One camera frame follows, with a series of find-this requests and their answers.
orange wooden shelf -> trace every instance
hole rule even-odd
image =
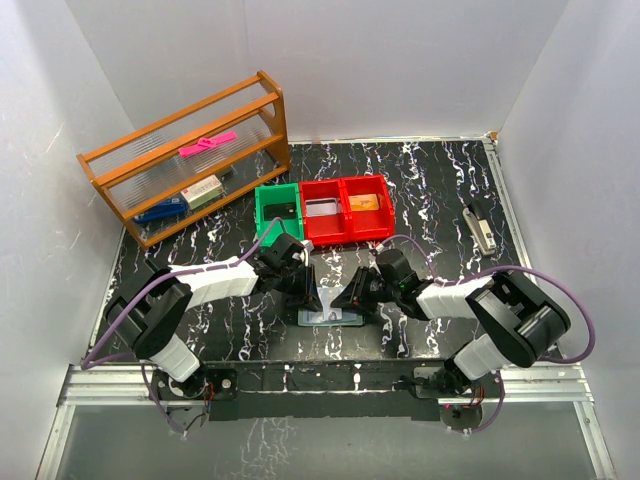
[[[201,137],[226,131],[235,132],[236,140],[188,158],[178,153]],[[267,162],[263,150],[271,157]],[[259,71],[115,142],[80,154],[78,160],[100,196],[147,249],[290,168],[282,90]],[[241,166],[243,175],[238,175],[235,167]],[[254,170],[261,173],[247,178],[246,172]],[[225,188],[221,197],[175,218],[150,224],[133,221],[153,205],[216,174]]]

clear plastic panel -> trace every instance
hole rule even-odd
[[[267,152],[261,150],[255,155],[250,155],[247,158],[234,163],[229,170],[225,172],[225,175],[219,176],[224,191],[221,195],[212,198],[208,202],[200,205],[199,207],[189,210],[182,215],[173,215],[163,218],[161,220],[154,220],[145,224],[134,224],[142,239],[149,240],[166,229],[172,227],[178,222],[181,222],[185,218],[200,212],[207,208],[211,204],[217,202],[222,197],[232,194],[233,192],[241,189],[247,184],[257,180],[258,178],[272,172],[278,168],[278,164],[269,156]]]
[[[257,115],[221,133],[226,132],[235,132],[237,138],[187,158],[173,155],[149,170],[114,185],[110,191],[118,209],[122,212],[130,210],[271,136],[269,128]]]
[[[251,85],[89,162],[89,167],[94,175],[104,175],[265,95],[267,93],[260,84]]]

black and white marble surface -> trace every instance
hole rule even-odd
[[[422,244],[438,276],[459,279],[498,264],[518,263],[495,181],[481,141],[420,143],[325,143],[291,146],[293,168],[274,183],[381,173],[396,214],[396,233]],[[264,170],[269,158],[255,162]],[[471,199],[480,201],[494,230],[497,252],[481,257],[462,218]],[[125,234],[110,293],[138,268],[145,256],[173,265],[226,259],[246,251],[256,238],[255,200],[245,195],[144,252]],[[420,253],[398,242],[411,265],[426,277]],[[359,265],[373,265],[369,245],[348,244],[314,250],[319,286],[346,285]],[[99,334],[105,330],[101,325]],[[196,307],[183,317],[177,334],[203,361],[325,361],[396,358],[442,359],[481,331],[476,321],[421,322],[385,305],[362,327],[300,327],[279,294],[231,298]],[[120,340],[103,354],[126,349]]]

pink clip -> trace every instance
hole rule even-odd
[[[203,145],[198,145],[196,143],[195,145],[191,145],[190,147],[179,148],[178,149],[178,153],[180,153],[180,156],[182,158],[187,158],[187,157],[190,157],[192,155],[195,155],[196,153],[204,152],[205,150],[209,150],[209,147],[205,147]]]
[[[218,145],[222,145],[223,143],[231,142],[235,140],[237,135],[235,132],[223,133],[222,135],[218,135],[217,137],[206,138],[202,137],[198,140],[198,145],[208,148],[214,148]]]
[[[222,135],[211,138],[202,137],[195,145],[179,148],[178,152],[180,153],[180,156],[182,158],[187,158],[195,155],[196,153],[202,153],[206,150],[217,147],[218,145],[222,145],[223,143],[235,140],[236,137],[237,135],[235,134],[235,132],[223,133]]]

white wall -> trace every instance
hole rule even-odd
[[[566,1],[245,0],[250,61],[284,93],[289,135],[498,130]]]
[[[499,129],[566,0],[67,4],[134,126],[264,69],[290,138],[334,139]]]
[[[534,265],[595,317],[585,368],[621,479],[640,476],[639,86],[640,4],[573,0],[498,137]]]
[[[33,478],[120,225],[75,155],[131,131],[62,0],[0,1],[0,476]]]
[[[66,2],[135,128],[255,74],[242,1]]]

